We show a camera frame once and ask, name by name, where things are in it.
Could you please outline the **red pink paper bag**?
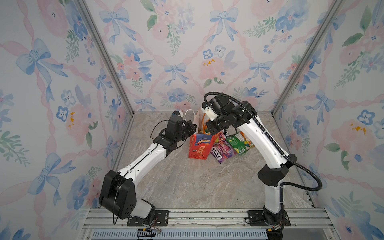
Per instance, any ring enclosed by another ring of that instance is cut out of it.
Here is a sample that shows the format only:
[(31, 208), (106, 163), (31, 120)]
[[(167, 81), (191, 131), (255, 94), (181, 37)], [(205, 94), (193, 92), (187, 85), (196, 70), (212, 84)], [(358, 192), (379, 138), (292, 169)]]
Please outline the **red pink paper bag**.
[(215, 144), (213, 140), (214, 135), (200, 133), (203, 114), (204, 113), (201, 110), (195, 112), (192, 109), (186, 110), (184, 114), (185, 120), (192, 120), (193, 124), (197, 125), (196, 132), (190, 137), (190, 159), (206, 160), (210, 154), (211, 148)]

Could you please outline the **green snack bag small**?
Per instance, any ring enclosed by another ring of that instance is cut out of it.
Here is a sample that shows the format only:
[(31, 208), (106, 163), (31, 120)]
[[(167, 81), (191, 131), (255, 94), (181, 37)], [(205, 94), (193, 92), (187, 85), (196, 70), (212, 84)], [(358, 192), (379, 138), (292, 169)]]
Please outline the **green snack bag small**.
[(245, 145), (242, 142), (242, 136), (240, 133), (235, 134), (232, 137), (228, 137), (226, 141), (230, 144), (230, 146), (234, 149), (234, 151), (238, 155), (245, 154), (249, 149), (245, 147)]

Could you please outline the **orange snack bag front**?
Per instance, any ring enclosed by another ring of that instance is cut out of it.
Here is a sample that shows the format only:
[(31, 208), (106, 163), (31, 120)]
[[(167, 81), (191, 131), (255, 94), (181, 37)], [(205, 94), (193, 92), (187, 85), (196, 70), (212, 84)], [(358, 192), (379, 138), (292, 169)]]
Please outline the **orange snack bag front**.
[(202, 117), (202, 120), (201, 120), (201, 130), (200, 130), (201, 134), (211, 135), (211, 132), (210, 132), (210, 130), (207, 127), (207, 123), (209, 121), (210, 121), (210, 118), (206, 114), (203, 114), (203, 117)]

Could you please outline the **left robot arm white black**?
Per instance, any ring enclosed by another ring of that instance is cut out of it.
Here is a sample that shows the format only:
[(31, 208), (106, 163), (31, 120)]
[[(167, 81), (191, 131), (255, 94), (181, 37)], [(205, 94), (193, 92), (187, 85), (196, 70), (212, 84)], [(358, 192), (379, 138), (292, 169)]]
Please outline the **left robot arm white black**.
[(156, 207), (136, 195), (136, 185), (144, 176), (195, 134), (197, 125), (180, 115), (172, 115), (167, 127), (153, 139), (147, 150), (128, 166), (115, 172), (110, 170), (104, 177), (99, 205), (109, 210), (113, 217), (121, 220), (139, 218), (147, 224), (155, 219)]

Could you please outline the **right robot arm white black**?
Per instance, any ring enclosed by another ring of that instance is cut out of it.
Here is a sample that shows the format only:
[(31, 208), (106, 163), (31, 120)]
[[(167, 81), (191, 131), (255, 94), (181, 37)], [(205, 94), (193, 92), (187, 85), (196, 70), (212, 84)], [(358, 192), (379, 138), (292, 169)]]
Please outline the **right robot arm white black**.
[(247, 101), (240, 102), (227, 94), (210, 92), (204, 96), (202, 109), (210, 119), (205, 125), (211, 134), (234, 127), (243, 132), (262, 154), (266, 162), (258, 172), (258, 178), (265, 186), (262, 220), (269, 226), (283, 225), (286, 218), (280, 184), (292, 166), (288, 153), (271, 136)]

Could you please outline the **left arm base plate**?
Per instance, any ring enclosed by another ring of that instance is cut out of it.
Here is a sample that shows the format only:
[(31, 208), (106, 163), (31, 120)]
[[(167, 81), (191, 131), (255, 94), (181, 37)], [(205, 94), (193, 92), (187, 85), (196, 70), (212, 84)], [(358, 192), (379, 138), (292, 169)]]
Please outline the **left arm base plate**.
[(169, 222), (168, 210), (154, 210), (150, 214), (142, 219), (139, 217), (129, 217), (127, 226), (129, 227), (167, 227)]

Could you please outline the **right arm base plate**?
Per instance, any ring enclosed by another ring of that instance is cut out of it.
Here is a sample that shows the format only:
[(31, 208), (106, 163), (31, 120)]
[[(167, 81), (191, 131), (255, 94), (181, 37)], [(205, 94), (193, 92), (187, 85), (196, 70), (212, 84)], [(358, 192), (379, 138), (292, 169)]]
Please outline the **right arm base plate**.
[(282, 214), (273, 215), (263, 210), (248, 210), (245, 222), (251, 227), (277, 227), (282, 223)]

